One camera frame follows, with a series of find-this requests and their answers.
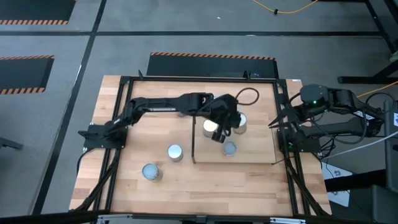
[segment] metal stand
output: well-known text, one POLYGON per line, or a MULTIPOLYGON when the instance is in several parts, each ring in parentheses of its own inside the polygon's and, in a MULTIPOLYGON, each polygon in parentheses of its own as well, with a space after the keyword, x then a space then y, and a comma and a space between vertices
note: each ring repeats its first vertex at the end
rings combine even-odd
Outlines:
POLYGON ((397 78, 388 77, 398 71, 398 60, 389 64, 386 68, 372 77, 338 77, 338 83, 343 84, 391 84, 398 81, 397 78))
POLYGON ((8 139, 5 139, 5 138, 0 138, 0 148, 2 148, 2 147, 11 147, 14 149, 22 149, 22 147, 24 147, 24 145, 16 143, 16 142, 8 140, 8 139))

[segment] gray floor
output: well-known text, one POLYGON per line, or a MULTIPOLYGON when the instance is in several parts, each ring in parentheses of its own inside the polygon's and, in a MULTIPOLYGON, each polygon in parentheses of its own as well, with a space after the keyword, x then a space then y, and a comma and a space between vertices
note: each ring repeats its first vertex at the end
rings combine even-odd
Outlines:
MULTIPOLYGON (((308 1, 261 1, 289 11, 308 1)), ((91 30, 100 0, 78 1, 67 26, 0 26, 0 30, 91 30)), ((380 2, 375 8, 387 31, 398 30, 380 2)), ((108 1, 101 31, 250 30, 250 31, 375 31, 373 19, 361 3, 319 2, 298 14, 274 16, 252 1, 242 0, 113 0, 108 1)), ((43 94, 0 97, 0 136, 23 142, 21 151, 0 151, 0 217, 30 212, 39 180, 48 161, 88 37, 1 37, 0 57, 55 55, 49 84, 43 94)), ((340 85, 340 75, 370 76, 389 62, 380 38, 248 37, 248 36, 125 36, 97 37, 83 77, 57 168, 45 201, 44 213, 65 212, 76 178, 76 162, 93 114, 103 75, 137 75, 146 71, 151 52, 258 55, 275 57, 281 78, 298 78, 348 88, 361 94, 380 85, 340 85)), ((398 97, 396 86, 388 89, 398 97)), ((381 106, 381 99, 374 105, 381 106)), ((323 123, 347 119, 327 114, 323 123)), ((366 139, 361 144, 371 142, 366 139)), ((335 152, 353 146, 338 145, 335 152)), ((369 147, 329 163, 366 172, 384 168, 384 146, 369 147)))

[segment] wooden table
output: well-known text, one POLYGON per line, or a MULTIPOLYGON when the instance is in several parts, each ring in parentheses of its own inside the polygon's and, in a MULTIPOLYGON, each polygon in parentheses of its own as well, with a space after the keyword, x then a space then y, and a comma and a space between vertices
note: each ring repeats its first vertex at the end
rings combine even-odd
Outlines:
MULTIPOLYGON (((111 119, 119 80, 120 76, 103 78, 93 115, 95 124, 103 124, 111 119)), ((289 96, 298 92, 302 86, 300 80, 287 80, 287 84, 289 96)), ((229 83, 135 81, 132 97, 175 97, 187 92, 213 91, 215 86, 219 88, 217 91, 227 91, 230 88, 231 94, 236 94, 237 87, 229 83)), ((239 87, 242 86, 247 87, 252 84, 240 83, 239 87)), ((262 91, 265 93, 268 91, 267 88, 272 89, 272 85, 264 86, 257 87, 263 88, 262 91)), ((258 112, 264 115, 262 122, 267 124, 276 116, 275 103, 271 103, 274 102, 274 95, 270 92, 267 95, 261 95, 261 98, 269 103, 269 106, 260 108, 258 112)), ((285 164, 284 162, 276 165, 266 163, 283 159, 282 153, 278 150, 275 134, 265 136, 267 143, 263 146, 265 151, 263 156, 266 160, 258 163, 212 161, 193 164, 190 158, 191 137, 192 117, 179 118, 176 113, 146 113, 134 127, 130 127, 126 147, 121 154, 111 211, 206 215, 292 215, 285 164), (171 144, 179 144, 183 148, 185 156, 182 161, 175 163, 168 158, 167 148, 171 144), (144 179, 141 174, 142 167, 149 162, 156 163, 164 173, 163 179, 158 183, 144 179)), ((96 185, 103 154, 104 149, 95 149, 82 159, 70 208, 79 206, 96 185)), ((308 153, 300 155, 307 188, 322 208, 330 213, 319 161, 308 153)), ((102 208, 106 193, 107 186, 104 188, 101 199, 102 208)), ((299 210, 302 211, 302 200, 297 187, 296 196, 299 210)))

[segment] orange warning stripe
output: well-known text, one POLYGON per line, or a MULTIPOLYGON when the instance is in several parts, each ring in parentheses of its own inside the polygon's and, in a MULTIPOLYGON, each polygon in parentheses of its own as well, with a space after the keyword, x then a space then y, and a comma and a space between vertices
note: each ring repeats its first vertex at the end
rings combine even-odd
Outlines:
POLYGON ((66 25, 63 20, 0 20, 0 25, 66 25))
POLYGON ((55 59, 55 56, 54 55, 38 55, 38 56, 20 56, 20 57, 0 57, 0 60, 20 60, 20 59, 38 59, 38 58, 55 59))
POLYGON ((10 94, 23 94, 23 93, 42 93, 45 88, 35 87, 35 88, 16 88, 16 89, 5 89, 0 90, 0 95, 10 95, 10 94))
POLYGON ((275 60, 273 57, 261 56, 241 56, 241 55, 217 55, 217 54, 189 54, 189 53, 170 53, 170 52, 152 52, 150 55, 160 56, 181 56, 181 57, 216 57, 216 58, 239 58, 239 59, 256 59, 256 60, 275 60))

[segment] can lid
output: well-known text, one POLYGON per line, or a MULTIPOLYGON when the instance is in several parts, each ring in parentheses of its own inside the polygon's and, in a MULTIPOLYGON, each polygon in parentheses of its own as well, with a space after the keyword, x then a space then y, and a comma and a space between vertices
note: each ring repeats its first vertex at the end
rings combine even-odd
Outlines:
POLYGON ((246 124, 246 115, 244 115, 243 113, 240 114, 241 114, 241 122, 239 123, 239 127, 244 126, 246 124))
POLYGON ((142 174, 148 180, 154 180, 159 174, 159 169, 155 164, 146 164, 144 168, 142 168, 142 174))
POLYGON ((169 149, 167 150, 167 153, 169 154, 169 156, 171 158, 176 159, 181 156, 182 148, 179 145, 174 144, 169 147, 169 149))
POLYGON ((205 122, 203 122, 203 128, 206 131, 216 131, 218 128, 218 124, 210 121, 209 119, 207 119, 205 122))
POLYGON ((233 142, 228 141, 224 143, 224 153, 227 156, 232 156, 236 152, 236 146, 233 142))

